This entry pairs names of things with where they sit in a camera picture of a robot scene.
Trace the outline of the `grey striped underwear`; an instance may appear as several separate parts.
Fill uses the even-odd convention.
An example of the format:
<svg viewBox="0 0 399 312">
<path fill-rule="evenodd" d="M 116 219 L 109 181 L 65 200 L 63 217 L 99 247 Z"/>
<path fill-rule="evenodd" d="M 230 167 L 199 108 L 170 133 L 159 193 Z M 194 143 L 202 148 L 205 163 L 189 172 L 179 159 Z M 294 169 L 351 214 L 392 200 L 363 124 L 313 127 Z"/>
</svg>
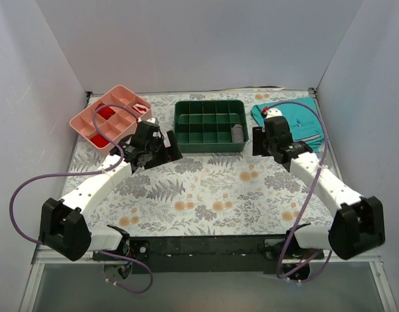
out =
<svg viewBox="0 0 399 312">
<path fill-rule="evenodd" d="M 244 142 L 244 129 L 241 124 L 237 123 L 232 126 L 231 139 L 232 139 L 232 143 L 243 143 Z"/>
</svg>

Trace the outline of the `teal shorts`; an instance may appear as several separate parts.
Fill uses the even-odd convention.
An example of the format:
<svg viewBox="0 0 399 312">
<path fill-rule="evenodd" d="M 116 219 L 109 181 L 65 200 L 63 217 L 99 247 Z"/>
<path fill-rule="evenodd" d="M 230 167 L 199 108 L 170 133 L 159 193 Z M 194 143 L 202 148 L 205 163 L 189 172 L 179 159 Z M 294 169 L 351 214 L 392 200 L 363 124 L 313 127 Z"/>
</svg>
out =
<svg viewBox="0 0 399 312">
<path fill-rule="evenodd" d="M 291 101 L 307 105 L 318 113 L 315 101 L 311 97 L 292 99 Z M 251 108 L 251 115 L 260 127 L 264 125 L 261 111 L 271 105 L 273 103 L 263 103 Z M 324 143 L 324 133 L 318 118 L 309 109 L 293 103 L 282 104 L 274 109 L 279 110 L 287 119 L 294 141 L 304 141 L 314 152 L 319 152 L 319 147 Z"/>
</svg>

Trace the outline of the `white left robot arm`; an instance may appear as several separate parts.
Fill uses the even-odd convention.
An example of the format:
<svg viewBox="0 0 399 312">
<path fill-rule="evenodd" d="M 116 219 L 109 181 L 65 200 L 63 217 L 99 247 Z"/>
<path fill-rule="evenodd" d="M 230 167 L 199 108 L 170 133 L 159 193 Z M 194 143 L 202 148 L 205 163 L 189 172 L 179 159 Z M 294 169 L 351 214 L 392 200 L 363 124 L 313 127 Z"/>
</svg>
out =
<svg viewBox="0 0 399 312">
<path fill-rule="evenodd" d="M 182 159 L 173 131 L 162 133 L 154 118 L 141 121 L 134 134 L 123 137 L 97 169 L 76 189 L 42 206 L 40 242 L 71 261 L 86 252 L 108 252 L 125 259 L 130 235 L 119 227 L 90 226 L 88 218 L 98 205 L 139 168 L 145 170 Z"/>
</svg>

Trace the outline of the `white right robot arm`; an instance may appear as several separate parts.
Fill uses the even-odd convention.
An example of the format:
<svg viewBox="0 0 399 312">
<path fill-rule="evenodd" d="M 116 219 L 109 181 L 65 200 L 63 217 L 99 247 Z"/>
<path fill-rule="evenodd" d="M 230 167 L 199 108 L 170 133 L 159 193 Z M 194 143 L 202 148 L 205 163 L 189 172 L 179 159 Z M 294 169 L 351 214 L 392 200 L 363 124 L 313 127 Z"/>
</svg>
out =
<svg viewBox="0 0 399 312">
<path fill-rule="evenodd" d="M 293 141 L 288 121 L 270 109 L 262 127 L 253 128 L 253 154 L 271 156 L 287 172 L 309 188 L 326 206 L 330 226 L 299 224 L 287 231 L 284 244 L 277 247 L 293 258 L 309 249 L 330 250 L 348 260 L 385 242 L 383 205 L 373 196 L 366 198 L 346 186 L 303 141 Z"/>
</svg>

